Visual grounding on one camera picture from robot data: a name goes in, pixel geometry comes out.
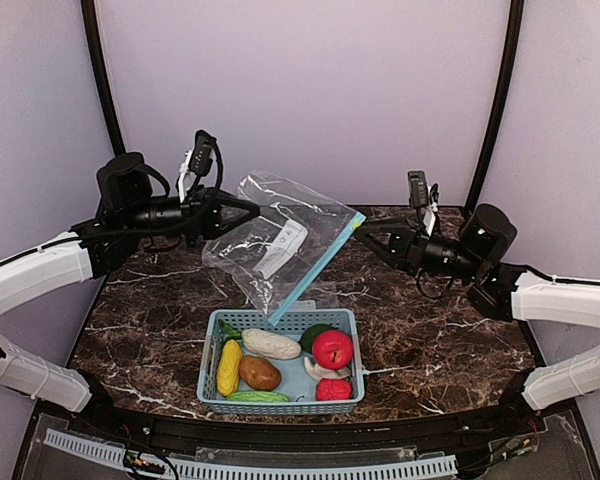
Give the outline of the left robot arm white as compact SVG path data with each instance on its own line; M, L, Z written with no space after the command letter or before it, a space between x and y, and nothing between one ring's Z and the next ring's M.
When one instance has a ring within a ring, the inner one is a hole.
M109 276L135 255L144 240L173 238L193 245L213 240L258 216L253 202L204 187L210 167L223 166L219 154L197 147L181 167L192 186L169 192L168 181L138 152L122 154L97 173L101 206L96 216L68 231L0 261L0 386L71 413L100 413L112 404L89 373L69 369L42 355L42 337L27 341L2 330L2 319L49 313L48 302L62 289Z

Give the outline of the white bitter gourd toy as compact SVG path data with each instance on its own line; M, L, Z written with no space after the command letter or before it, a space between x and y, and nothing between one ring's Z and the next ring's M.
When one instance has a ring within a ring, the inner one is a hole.
M299 357L302 352L297 341L269 331L246 329L241 336L248 351L267 358L291 360Z

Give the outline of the clear zip top bag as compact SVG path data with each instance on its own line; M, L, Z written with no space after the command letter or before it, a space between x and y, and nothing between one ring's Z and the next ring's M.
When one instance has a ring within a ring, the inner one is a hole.
M366 216L299 182L249 173L237 196L256 218L209 241L202 262L229 274L273 326L347 243Z

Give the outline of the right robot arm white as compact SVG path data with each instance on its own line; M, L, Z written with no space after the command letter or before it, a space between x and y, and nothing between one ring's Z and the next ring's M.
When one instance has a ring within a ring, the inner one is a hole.
M517 235L497 207L481 204L455 240L427 225L384 219L359 227L356 237L386 265L415 278L441 274L467 286L473 308L492 320L553 321L600 330L600 281L550 276L502 258ZM526 415L600 390L600 345L547 367L517 373L499 400L509 413Z

